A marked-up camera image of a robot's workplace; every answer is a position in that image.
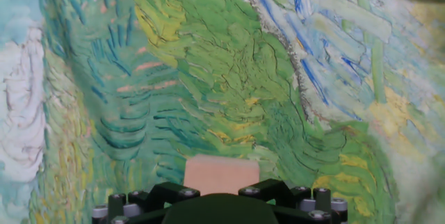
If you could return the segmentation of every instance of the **blue brushstroke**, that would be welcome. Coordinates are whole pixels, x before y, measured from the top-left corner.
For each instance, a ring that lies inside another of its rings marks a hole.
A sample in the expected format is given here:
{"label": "blue brushstroke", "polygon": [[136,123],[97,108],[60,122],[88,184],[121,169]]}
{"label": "blue brushstroke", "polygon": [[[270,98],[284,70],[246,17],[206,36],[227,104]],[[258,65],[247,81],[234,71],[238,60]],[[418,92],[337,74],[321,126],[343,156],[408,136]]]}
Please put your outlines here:
{"label": "blue brushstroke", "polygon": [[305,37],[300,33],[300,30],[298,30],[298,27],[296,25],[296,21],[292,20],[289,15],[286,15],[286,21],[289,23],[289,25],[292,27],[293,31],[297,35],[298,40],[300,41],[301,45],[303,46],[303,49],[310,55],[314,55],[314,52],[312,51],[309,44],[307,44],[307,41],[305,40]]}
{"label": "blue brushstroke", "polygon": [[108,101],[106,100],[104,94],[102,94],[99,89],[97,89],[94,86],[91,86],[91,91],[96,94],[98,96],[98,98],[100,98],[101,101],[103,101],[105,104],[108,104]]}
{"label": "blue brushstroke", "polygon": [[294,6],[295,6],[295,11],[297,13],[301,13],[303,10],[303,4],[301,2],[301,0],[293,0]]}
{"label": "blue brushstroke", "polygon": [[321,88],[320,83],[316,80],[314,73],[311,71],[311,69],[307,63],[307,60],[306,59],[301,60],[301,65],[303,66],[303,69],[305,70],[307,76],[309,77],[309,79],[311,80],[313,85],[315,86],[315,89],[317,89],[318,94],[321,96],[321,99],[323,100],[323,102],[326,105],[329,105],[329,103],[327,102],[325,93],[323,92],[323,89]]}

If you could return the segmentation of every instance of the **impasto brushstroke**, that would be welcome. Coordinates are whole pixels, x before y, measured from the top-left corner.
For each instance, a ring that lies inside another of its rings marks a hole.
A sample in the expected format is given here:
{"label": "impasto brushstroke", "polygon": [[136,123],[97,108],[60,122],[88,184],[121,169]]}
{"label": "impasto brushstroke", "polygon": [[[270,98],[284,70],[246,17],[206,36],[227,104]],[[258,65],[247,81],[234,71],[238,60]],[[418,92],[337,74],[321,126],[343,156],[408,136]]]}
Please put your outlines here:
{"label": "impasto brushstroke", "polygon": [[45,144],[38,0],[0,0],[0,223],[29,217]]}
{"label": "impasto brushstroke", "polygon": [[0,0],[0,223],[89,223],[112,192],[182,183],[195,154],[329,187],[350,223],[439,223],[430,3]]}

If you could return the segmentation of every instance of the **pink brushstroke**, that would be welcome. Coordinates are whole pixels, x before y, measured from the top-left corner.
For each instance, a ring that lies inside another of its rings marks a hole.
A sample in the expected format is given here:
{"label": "pink brushstroke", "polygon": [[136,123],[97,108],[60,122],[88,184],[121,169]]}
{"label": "pink brushstroke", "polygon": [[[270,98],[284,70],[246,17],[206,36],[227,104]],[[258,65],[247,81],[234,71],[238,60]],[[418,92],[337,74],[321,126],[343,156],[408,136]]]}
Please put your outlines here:
{"label": "pink brushstroke", "polygon": [[[164,82],[164,83],[162,83],[160,85],[142,86],[142,87],[140,87],[140,89],[142,89],[142,90],[158,90],[158,89],[162,89],[162,88],[167,88],[168,86],[173,86],[175,84],[177,84],[176,81],[166,81],[166,82]],[[129,92],[131,90],[135,90],[133,86],[123,86],[123,87],[120,87],[120,88],[117,89],[117,91],[119,93]]]}
{"label": "pink brushstroke", "polygon": [[162,65],[161,62],[143,63],[142,65],[139,65],[134,71],[144,70],[144,69],[151,68],[151,67],[158,67],[160,65]]}

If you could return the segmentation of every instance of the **canvas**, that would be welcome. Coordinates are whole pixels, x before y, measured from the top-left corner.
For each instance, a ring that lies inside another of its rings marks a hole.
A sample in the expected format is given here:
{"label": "canvas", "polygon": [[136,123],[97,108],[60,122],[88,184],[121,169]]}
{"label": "canvas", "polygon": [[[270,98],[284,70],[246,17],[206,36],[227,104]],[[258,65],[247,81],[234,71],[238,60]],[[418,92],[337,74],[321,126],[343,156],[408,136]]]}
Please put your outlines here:
{"label": "canvas", "polygon": [[89,223],[196,154],[444,219],[444,0],[0,4],[0,223]]}

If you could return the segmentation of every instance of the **yellow brushstroke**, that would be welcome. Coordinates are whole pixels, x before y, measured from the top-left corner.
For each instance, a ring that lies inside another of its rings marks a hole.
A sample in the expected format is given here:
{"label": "yellow brushstroke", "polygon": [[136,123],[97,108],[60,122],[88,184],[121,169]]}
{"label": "yellow brushstroke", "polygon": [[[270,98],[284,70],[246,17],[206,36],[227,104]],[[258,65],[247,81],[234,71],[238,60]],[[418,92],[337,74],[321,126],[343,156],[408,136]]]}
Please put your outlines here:
{"label": "yellow brushstroke", "polygon": [[37,224],[45,224],[45,220],[39,213],[34,213],[34,217]]}
{"label": "yellow brushstroke", "polygon": [[365,160],[363,160],[360,157],[352,156],[352,155],[344,155],[340,154],[340,161],[342,165],[348,165],[348,166],[356,166],[359,168],[363,168],[368,170],[368,164]]}
{"label": "yellow brushstroke", "polygon": [[253,106],[254,104],[256,104],[258,102],[258,99],[257,98],[247,98],[247,99],[245,99],[245,103],[248,105],[248,106]]}
{"label": "yellow brushstroke", "polygon": [[207,131],[218,137],[222,143],[224,143],[227,140],[229,141],[231,140],[231,138],[227,134],[221,131],[212,131],[211,129],[208,129]]}
{"label": "yellow brushstroke", "polygon": [[411,120],[419,129],[423,128],[417,120],[411,117],[408,111],[410,102],[404,97],[397,95],[396,92],[387,86],[385,86],[385,94],[387,96],[386,104],[373,102],[369,107],[376,123],[384,132],[381,134],[386,135],[388,144],[393,151],[417,161],[422,161],[425,156],[402,133],[408,120]]}
{"label": "yellow brushstroke", "polygon": [[94,120],[90,120],[91,134],[95,136],[97,134],[96,124]]}
{"label": "yellow brushstroke", "polygon": [[445,108],[445,102],[442,99],[442,97],[440,97],[440,95],[434,95],[433,96],[435,100],[437,100],[438,102],[440,102],[440,104],[442,104],[442,106]]}

